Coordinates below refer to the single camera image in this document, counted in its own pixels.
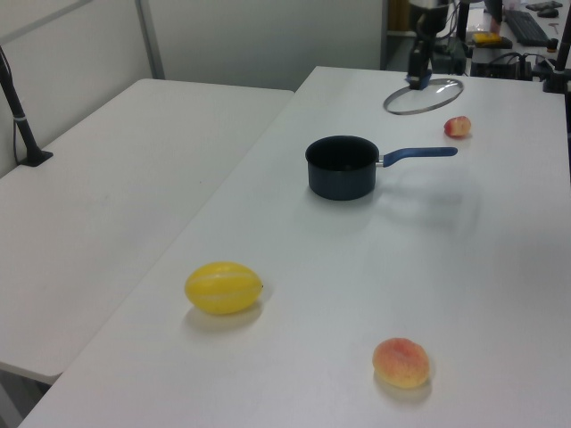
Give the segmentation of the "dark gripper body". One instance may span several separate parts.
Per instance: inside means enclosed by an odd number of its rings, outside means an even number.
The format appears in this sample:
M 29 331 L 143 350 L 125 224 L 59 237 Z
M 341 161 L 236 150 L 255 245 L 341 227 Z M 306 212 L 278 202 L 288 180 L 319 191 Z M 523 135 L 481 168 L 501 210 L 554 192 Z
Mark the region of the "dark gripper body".
M 412 30 L 416 33 L 415 42 L 432 43 L 446 25 L 448 7 L 412 7 Z

